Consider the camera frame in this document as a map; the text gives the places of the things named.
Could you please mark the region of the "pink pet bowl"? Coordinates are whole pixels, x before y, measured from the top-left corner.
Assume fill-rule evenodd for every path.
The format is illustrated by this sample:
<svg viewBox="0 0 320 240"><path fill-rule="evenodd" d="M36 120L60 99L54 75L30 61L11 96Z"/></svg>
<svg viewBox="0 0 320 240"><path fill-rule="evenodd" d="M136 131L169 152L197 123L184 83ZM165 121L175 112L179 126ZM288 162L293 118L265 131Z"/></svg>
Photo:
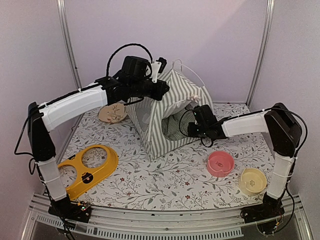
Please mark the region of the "pink pet bowl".
<svg viewBox="0 0 320 240"><path fill-rule="evenodd" d="M214 151L207 158L206 169L214 177L228 176L235 166L234 158L225 151Z"/></svg>

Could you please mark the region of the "green striped pet tent fabric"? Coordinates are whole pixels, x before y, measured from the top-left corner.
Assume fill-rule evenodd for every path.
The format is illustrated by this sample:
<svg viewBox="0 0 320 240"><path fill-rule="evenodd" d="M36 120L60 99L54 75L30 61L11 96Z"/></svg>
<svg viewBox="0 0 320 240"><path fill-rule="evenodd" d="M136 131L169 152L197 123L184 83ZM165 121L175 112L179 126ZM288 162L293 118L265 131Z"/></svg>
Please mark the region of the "green striped pet tent fabric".
<svg viewBox="0 0 320 240"><path fill-rule="evenodd" d="M146 97L138 103L126 106L128 117L140 135L150 161L196 140L188 136L179 140L165 138L162 133L162 119L183 112L184 115L190 113L193 118L191 122L194 122L191 109L202 105L209 105L211 109L214 107L206 86L198 86L188 79L181 69L172 67L161 73L158 79L169 86L169 91L161 101Z"/></svg>

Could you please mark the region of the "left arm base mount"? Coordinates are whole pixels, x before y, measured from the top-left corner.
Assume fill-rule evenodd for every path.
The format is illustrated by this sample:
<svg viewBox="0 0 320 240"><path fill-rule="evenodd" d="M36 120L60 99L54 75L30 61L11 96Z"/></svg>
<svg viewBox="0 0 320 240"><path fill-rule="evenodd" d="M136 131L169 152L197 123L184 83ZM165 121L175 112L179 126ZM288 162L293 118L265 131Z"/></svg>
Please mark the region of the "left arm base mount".
<svg viewBox="0 0 320 240"><path fill-rule="evenodd" d="M88 223L92 208L89 202L73 202L67 195L61 200L51 200L48 213L62 219Z"/></svg>

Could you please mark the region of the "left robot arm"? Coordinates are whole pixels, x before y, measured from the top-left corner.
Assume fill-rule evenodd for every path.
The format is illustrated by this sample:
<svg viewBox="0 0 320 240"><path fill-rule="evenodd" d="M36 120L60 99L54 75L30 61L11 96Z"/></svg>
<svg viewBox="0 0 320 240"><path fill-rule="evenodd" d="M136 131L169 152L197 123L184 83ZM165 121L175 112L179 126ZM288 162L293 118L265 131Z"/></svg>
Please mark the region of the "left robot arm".
<svg viewBox="0 0 320 240"><path fill-rule="evenodd" d="M170 89L165 81L158 79L166 65L167 60L163 57L150 61L126 56L121 69L114 76L103 76L48 102L29 104L27 118L21 129L27 132L31 147L28 155L38 164L41 181L55 202L55 209L63 217L70 217L75 210L60 177L51 133L98 107L119 102L132 105L146 98L161 101Z"/></svg>

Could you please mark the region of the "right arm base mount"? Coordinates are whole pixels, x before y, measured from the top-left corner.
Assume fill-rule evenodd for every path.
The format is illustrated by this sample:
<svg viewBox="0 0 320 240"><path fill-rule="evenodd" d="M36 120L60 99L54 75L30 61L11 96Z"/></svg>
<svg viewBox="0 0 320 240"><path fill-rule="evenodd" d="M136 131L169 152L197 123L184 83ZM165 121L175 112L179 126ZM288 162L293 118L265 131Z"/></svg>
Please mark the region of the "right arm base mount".
<svg viewBox="0 0 320 240"><path fill-rule="evenodd" d="M272 198L267 193L263 195L262 203L241 209L240 217L245 223L258 222L275 218L285 213L281 199Z"/></svg>

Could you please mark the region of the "cream pet bowl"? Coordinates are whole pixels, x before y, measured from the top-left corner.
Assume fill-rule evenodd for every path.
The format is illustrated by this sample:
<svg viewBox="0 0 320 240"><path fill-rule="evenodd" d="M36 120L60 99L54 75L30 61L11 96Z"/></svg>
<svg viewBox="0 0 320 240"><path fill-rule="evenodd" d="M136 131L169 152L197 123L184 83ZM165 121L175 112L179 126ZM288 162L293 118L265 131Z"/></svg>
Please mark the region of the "cream pet bowl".
<svg viewBox="0 0 320 240"><path fill-rule="evenodd" d="M245 168L240 176L240 191L247 196L260 194L267 186L265 174L257 168Z"/></svg>

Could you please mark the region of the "green checkered cushion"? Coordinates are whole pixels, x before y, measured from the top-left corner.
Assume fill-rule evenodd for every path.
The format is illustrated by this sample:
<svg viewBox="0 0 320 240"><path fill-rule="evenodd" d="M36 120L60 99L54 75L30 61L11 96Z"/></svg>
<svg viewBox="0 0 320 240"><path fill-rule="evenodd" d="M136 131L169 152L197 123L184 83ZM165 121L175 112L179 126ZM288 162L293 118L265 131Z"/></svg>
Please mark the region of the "green checkered cushion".
<svg viewBox="0 0 320 240"><path fill-rule="evenodd" d="M193 116L189 112L178 112L161 121L161 130L165 138L177 141L188 136L188 124L193 122Z"/></svg>

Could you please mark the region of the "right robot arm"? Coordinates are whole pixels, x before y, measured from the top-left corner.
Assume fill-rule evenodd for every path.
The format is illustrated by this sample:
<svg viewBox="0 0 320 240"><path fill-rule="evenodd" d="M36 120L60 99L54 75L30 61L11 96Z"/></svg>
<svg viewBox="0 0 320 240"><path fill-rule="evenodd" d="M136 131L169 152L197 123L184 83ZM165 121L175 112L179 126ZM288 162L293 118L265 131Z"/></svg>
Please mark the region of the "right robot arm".
<svg viewBox="0 0 320 240"><path fill-rule="evenodd" d="M245 157L265 159L262 151L272 159L272 169L268 170L268 184L265 195L268 200L259 206L262 218L269 218L278 210L279 200L289 183L299 151L306 143L308 126L297 113L279 102L274 106L240 115L217 119L208 105L196 106L192 111L194 122L187 128L189 137L216 141L243 141L242 154Z"/></svg>

